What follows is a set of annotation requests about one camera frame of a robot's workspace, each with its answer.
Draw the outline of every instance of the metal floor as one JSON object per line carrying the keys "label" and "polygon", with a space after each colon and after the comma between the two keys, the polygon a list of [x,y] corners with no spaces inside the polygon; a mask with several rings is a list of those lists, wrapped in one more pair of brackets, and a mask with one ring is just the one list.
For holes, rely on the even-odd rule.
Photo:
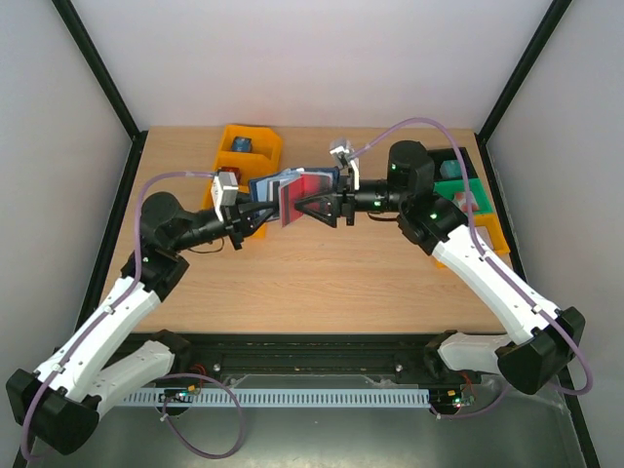
{"label": "metal floor", "polygon": [[[493,385],[479,385],[490,401]],[[583,467],[568,410],[554,392],[510,393],[492,413],[436,420],[427,409],[246,409],[248,436],[230,458],[213,461],[186,450],[152,408],[116,408],[76,453],[52,455],[44,468],[204,467],[402,468]],[[234,409],[190,409],[176,425],[199,449],[233,444]]]}

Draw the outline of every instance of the wooden tabletop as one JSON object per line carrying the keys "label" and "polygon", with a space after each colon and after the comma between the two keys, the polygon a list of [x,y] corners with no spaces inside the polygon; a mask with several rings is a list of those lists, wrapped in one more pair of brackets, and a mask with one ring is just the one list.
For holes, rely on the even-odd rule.
{"label": "wooden tabletop", "polygon": [[[150,129],[130,204],[104,291],[110,291],[133,250],[132,217],[137,194],[151,177],[169,171],[212,169],[223,128]],[[330,166],[329,144],[348,137],[356,148],[380,129],[277,128],[284,140],[281,167]],[[452,132],[468,149],[491,200],[474,134]],[[405,129],[381,142],[360,161],[362,178],[385,177],[390,145],[399,139],[427,148],[448,147],[442,134]],[[152,191],[174,193],[187,210],[199,210],[201,179],[170,179]],[[449,270],[403,237],[396,223],[358,214],[356,225],[337,229],[308,218],[282,229],[268,226],[264,240],[248,239],[241,251],[229,242],[221,253],[183,253],[190,268],[163,305],[136,332],[202,333],[410,333],[500,332],[483,303]]]}

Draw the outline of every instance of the robotic arm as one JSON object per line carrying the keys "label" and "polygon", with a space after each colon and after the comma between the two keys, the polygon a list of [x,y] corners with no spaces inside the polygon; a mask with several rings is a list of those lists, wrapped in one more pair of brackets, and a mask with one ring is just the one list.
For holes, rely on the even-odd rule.
{"label": "robotic arm", "polygon": [[[585,320],[573,307],[561,310],[539,295],[502,262],[478,237],[473,242],[466,215],[434,192],[434,163],[415,141],[395,143],[389,154],[387,178],[360,180],[357,160],[348,160],[343,141],[331,152],[347,170],[334,188],[301,199],[295,207],[337,227],[339,217],[355,224],[356,212],[397,213],[403,235],[459,276],[492,310],[507,331],[504,335],[467,335],[446,331],[425,349],[425,365],[434,375],[446,371],[501,373],[518,390],[533,394],[573,357],[562,336],[542,316],[556,321],[580,341]],[[99,419],[123,398],[148,382],[185,371],[189,343],[160,331],[127,358],[105,368],[114,351],[138,322],[160,305],[188,268],[178,252],[228,237],[241,249],[279,209],[275,203],[252,203],[238,193],[231,173],[214,179],[215,208],[185,211],[174,195],[150,196],[141,210],[141,272],[132,293],[113,309],[136,276],[134,255],[122,268],[111,293],[82,328],[33,373],[17,370],[7,382],[15,419],[24,424],[35,394],[52,377],[35,402],[31,431],[63,454],[81,447]],[[494,267],[511,280],[504,281]],[[534,306],[524,300],[529,296]],[[97,327],[97,332],[85,332]],[[71,354],[68,361],[63,358]]]}

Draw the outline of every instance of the orange container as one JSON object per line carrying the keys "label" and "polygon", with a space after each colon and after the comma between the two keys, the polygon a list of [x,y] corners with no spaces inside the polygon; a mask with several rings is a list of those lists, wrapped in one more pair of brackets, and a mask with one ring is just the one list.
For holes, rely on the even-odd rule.
{"label": "orange container", "polygon": [[[505,255],[510,252],[507,241],[505,241],[503,229],[500,226],[500,221],[498,221],[498,216],[495,213],[475,214],[475,225],[487,229],[492,250],[495,254]],[[438,266],[438,268],[446,268],[438,260],[436,260],[436,266]]]}
{"label": "orange container", "polygon": [[[230,151],[235,137],[249,138],[252,141],[252,152]],[[238,168],[241,172],[239,190],[249,193],[250,179],[278,172],[282,145],[282,139],[268,127],[226,125],[214,158],[213,171],[224,167]],[[204,193],[203,209],[213,207],[212,186],[213,182],[210,180]],[[266,236],[266,224],[261,226],[252,237],[263,239],[264,236]]]}

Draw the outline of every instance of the white wall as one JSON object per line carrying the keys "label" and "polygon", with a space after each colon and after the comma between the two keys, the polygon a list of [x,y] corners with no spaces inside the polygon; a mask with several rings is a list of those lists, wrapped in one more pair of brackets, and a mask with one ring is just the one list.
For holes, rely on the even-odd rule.
{"label": "white wall", "polygon": [[587,319],[581,405],[604,467],[623,453],[622,18],[621,1],[573,2],[490,144],[528,278]]}
{"label": "white wall", "polygon": [[138,125],[478,130],[550,0],[75,0]]}
{"label": "white wall", "polygon": [[20,427],[4,382],[75,324],[130,140],[50,1],[0,15],[0,465]]}

